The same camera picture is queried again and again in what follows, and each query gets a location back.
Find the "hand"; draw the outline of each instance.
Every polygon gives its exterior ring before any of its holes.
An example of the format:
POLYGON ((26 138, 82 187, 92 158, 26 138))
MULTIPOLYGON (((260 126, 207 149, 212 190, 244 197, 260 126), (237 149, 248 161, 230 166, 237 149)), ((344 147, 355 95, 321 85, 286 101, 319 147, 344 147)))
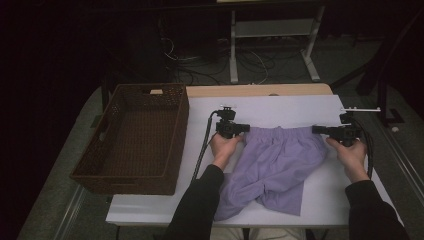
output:
POLYGON ((226 139, 219 133, 215 133, 210 142, 212 154, 214 156, 212 164, 218 166, 224 171, 231 155, 233 155, 236 150, 237 143, 242 140, 243 137, 240 135, 231 139, 226 139))
POLYGON ((327 138, 327 143, 337 151, 337 158, 345 167, 346 176, 351 183, 361 180, 369 180, 364 168, 367 146, 359 140, 355 140, 353 145, 345 147, 333 138, 327 138))

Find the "dark background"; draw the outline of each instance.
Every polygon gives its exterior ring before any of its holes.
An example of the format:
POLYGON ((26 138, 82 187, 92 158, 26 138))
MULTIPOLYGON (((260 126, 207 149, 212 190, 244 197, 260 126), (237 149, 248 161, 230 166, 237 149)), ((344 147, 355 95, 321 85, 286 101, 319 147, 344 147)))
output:
MULTIPOLYGON (((385 42, 376 56, 381 62, 421 5, 418 1, 370 2, 330 1, 320 36, 383 37, 385 42)), ((172 66, 166 65, 161 36, 174 39, 179 46, 197 49, 206 58, 215 57, 217 38, 229 37, 228 11, 191 12, 189 17, 176 12, 90 12, 96 8, 158 4, 159 1, 108 1, 102 6, 70 0, 1 2, 2 106, 6 110, 2 113, 1 130, 1 239, 15 239, 19 234, 79 111, 105 79, 112 79, 108 84, 110 91, 117 83, 169 82, 172 66), (193 29, 204 31, 194 34, 193 29)), ((296 17, 310 11, 296 8, 286 15, 296 17)), ((240 16, 279 18, 282 12, 246 10, 240 16)), ((424 40, 423 23, 423 17, 419 18, 405 35, 383 75, 404 96, 410 96, 406 100, 421 116, 424 108, 419 108, 418 103, 422 102, 419 98, 423 87, 419 86, 424 80, 420 45, 424 40)), ((367 70, 364 92, 376 84, 381 64, 375 65, 367 70)))

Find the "person's right hand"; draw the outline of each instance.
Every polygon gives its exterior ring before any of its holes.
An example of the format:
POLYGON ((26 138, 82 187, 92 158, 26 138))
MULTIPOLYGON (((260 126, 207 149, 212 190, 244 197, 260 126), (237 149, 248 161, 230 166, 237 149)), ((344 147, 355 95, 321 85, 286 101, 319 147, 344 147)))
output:
POLYGON ((333 138, 327 138, 327 143, 337 151, 337 158, 345 167, 346 176, 351 183, 369 180, 364 168, 367 146, 359 140, 355 140, 353 145, 345 147, 333 138))

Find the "black cable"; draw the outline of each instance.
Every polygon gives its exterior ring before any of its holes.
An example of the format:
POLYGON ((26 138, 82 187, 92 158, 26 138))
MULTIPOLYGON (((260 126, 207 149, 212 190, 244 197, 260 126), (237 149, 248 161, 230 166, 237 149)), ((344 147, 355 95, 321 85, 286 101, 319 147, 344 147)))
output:
MULTIPOLYGON (((228 57, 228 53, 220 54, 218 56, 218 59, 219 58, 224 58, 224 57, 228 57)), ((203 66, 207 66, 207 65, 216 63, 216 61, 205 60, 201 56, 196 57, 196 58, 193 58, 193 59, 186 59, 186 60, 184 60, 184 59, 178 59, 178 60, 179 60, 178 61, 178 64, 184 65, 185 67, 203 67, 203 66)))
POLYGON ((365 138, 365 143, 367 145, 367 154, 368 154, 368 169, 367 169, 367 175, 371 179, 372 172, 374 168, 374 142, 371 137, 371 134, 365 130, 361 122, 359 122, 357 119, 350 117, 354 121, 356 125, 359 126, 359 128, 362 130, 365 138))
MULTIPOLYGON (((283 50, 283 48, 286 46, 286 41, 287 41, 287 39, 288 39, 288 37, 285 37, 284 38, 284 40, 283 40, 283 43, 278 47, 278 49, 276 49, 275 50, 275 53, 274 53, 274 55, 273 56, 271 56, 271 57, 268 57, 268 56, 266 56, 266 55, 264 55, 264 54, 260 54, 259 52, 260 52, 260 50, 258 49, 258 47, 255 47, 255 46, 253 46, 253 48, 255 49, 255 53, 257 54, 257 55, 259 55, 259 56, 261 56, 262 58, 265 58, 265 59, 268 59, 268 60, 265 60, 265 61, 263 61, 264 63, 265 62, 268 62, 268 61, 270 61, 270 60, 285 60, 285 59, 290 59, 290 58, 292 58, 293 57, 293 55, 292 56, 288 56, 288 57, 277 57, 278 55, 280 55, 282 52, 287 52, 287 51, 282 51, 283 50)), ((301 43, 300 43, 300 40, 298 40, 298 39, 296 39, 297 40, 297 43, 298 43, 298 46, 297 46, 297 48, 298 49, 302 49, 303 47, 301 46, 301 43)), ((240 46, 241 44, 237 44, 237 49, 241 49, 241 50, 244 50, 244 49, 246 49, 246 48, 244 48, 243 49, 243 47, 241 47, 240 46)))
POLYGON ((250 60, 246 60, 246 59, 241 59, 239 58, 237 63, 240 64, 240 66, 244 67, 244 69, 246 69, 249 72, 253 72, 253 73, 265 73, 266 70, 264 68, 264 66, 262 65, 262 63, 250 63, 250 60), (248 66, 246 66, 246 64, 250 64, 251 66, 255 67, 255 68, 259 68, 260 70, 256 71, 253 70, 252 68, 249 68, 248 66))
POLYGON ((328 231, 330 231, 330 229, 325 229, 324 234, 322 234, 321 240, 325 240, 325 238, 327 237, 328 231))
POLYGON ((203 139, 202 149, 200 150, 199 158, 197 159, 196 168, 194 169, 194 174, 193 174, 193 178, 191 179, 191 182, 193 182, 197 178, 197 173, 199 172, 199 168, 200 168, 200 164, 202 163, 203 155, 205 154, 206 148, 208 147, 209 133, 211 131, 211 125, 212 125, 212 116, 215 113, 218 113, 218 111, 213 111, 211 113, 210 117, 208 118, 208 125, 206 127, 205 138, 203 139))
POLYGON ((245 54, 242 54, 242 53, 237 54, 237 56, 244 58, 244 61, 246 61, 246 63, 248 63, 249 65, 252 65, 252 66, 260 68, 260 69, 264 68, 263 65, 265 65, 267 69, 273 69, 276 66, 275 61, 272 58, 270 58, 266 55, 257 54, 256 52, 253 52, 253 51, 250 51, 250 50, 247 50, 247 49, 243 49, 243 48, 238 48, 238 49, 240 49, 244 52, 251 53, 251 54, 254 53, 253 55, 255 55, 255 60, 249 59, 245 54))
POLYGON ((180 79, 180 72, 178 69, 175 69, 175 71, 172 71, 172 78, 175 79, 175 82, 183 83, 183 81, 180 79))
POLYGON ((193 86, 194 79, 196 79, 196 81, 199 81, 199 79, 197 77, 195 77, 193 75, 193 73, 188 73, 188 75, 190 75, 190 77, 191 77, 191 81, 189 83, 190 86, 193 86))
MULTIPOLYGON (((285 61, 282 65, 281 65, 281 67, 279 67, 280 69, 283 69, 287 64, 289 64, 290 63, 290 61, 292 61, 293 59, 295 59, 296 57, 301 57, 301 55, 302 55, 302 52, 301 51, 299 51, 299 52, 296 52, 296 53, 294 53, 294 54, 292 54, 291 56, 288 56, 288 57, 286 57, 286 58, 284 58, 284 59, 286 59, 287 61, 285 61)), ((290 79, 292 79, 292 80, 298 80, 299 78, 301 78, 301 77, 303 77, 303 76, 305 76, 305 75, 307 75, 308 73, 307 73, 307 71, 305 72, 303 72, 302 74, 298 74, 297 76, 290 76, 290 75, 288 75, 288 74, 275 74, 275 75, 270 75, 270 78, 275 78, 275 77, 287 77, 287 78, 290 78, 290 79)))
POLYGON ((210 76, 209 74, 206 74, 206 73, 197 72, 197 71, 190 70, 190 69, 187 69, 187 68, 184 68, 184 67, 178 67, 178 69, 179 69, 180 71, 183 71, 183 72, 193 73, 193 74, 198 74, 198 75, 201 75, 201 76, 208 77, 208 78, 212 79, 213 81, 215 81, 215 83, 216 83, 217 85, 221 85, 221 83, 222 83, 222 82, 221 82, 221 81, 219 81, 218 79, 216 79, 216 78, 214 78, 214 77, 212 77, 212 76, 210 76))
POLYGON ((242 228, 243 240, 249 240, 250 228, 242 228))
POLYGON ((119 232, 120 232, 120 230, 121 230, 121 226, 117 226, 115 240, 119 240, 119 232))
POLYGON ((268 63, 268 62, 271 62, 272 63, 272 66, 269 67, 269 68, 274 68, 275 67, 274 57, 278 53, 274 54, 274 56, 272 56, 272 57, 269 57, 269 56, 267 56, 265 54, 261 54, 259 49, 257 49, 256 51, 252 51, 252 50, 249 50, 249 49, 246 49, 246 48, 242 48, 242 47, 236 47, 236 49, 239 49, 242 52, 247 52, 247 53, 253 54, 255 56, 254 59, 251 59, 251 58, 246 57, 244 53, 240 54, 241 56, 243 56, 246 59, 247 62, 251 63, 252 65, 261 65, 262 66, 261 61, 256 61, 258 59, 258 57, 260 57, 263 63, 268 63))
MULTIPOLYGON (((206 66, 206 65, 210 65, 211 63, 207 63, 207 64, 204 64, 204 65, 197 65, 197 66, 182 66, 182 65, 184 65, 184 64, 179 64, 179 67, 181 67, 181 68, 184 68, 184 69, 187 69, 188 67, 201 67, 201 66, 206 66)), ((224 70, 227 68, 227 65, 228 65, 228 61, 226 60, 226 61, 224 61, 224 66, 223 67, 221 67, 221 69, 219 69, 217 72, 213 72, 213 73, 199 73, 199 74, 204 74, 204 75, 217 75, 217 74, 220 74, 220 73, 222 73, 222 72, 224 72, 224 70)))

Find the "cloth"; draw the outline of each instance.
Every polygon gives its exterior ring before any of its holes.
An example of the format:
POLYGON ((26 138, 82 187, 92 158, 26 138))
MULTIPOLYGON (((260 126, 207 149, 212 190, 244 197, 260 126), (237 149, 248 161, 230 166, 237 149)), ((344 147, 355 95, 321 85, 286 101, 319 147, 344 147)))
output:
POLYGON ((252 200, 300 215, 303 182, 325 159, 327 147, 312 127, 251 127, 232 173, 226 174, 215 221, 233 217, 252 200))

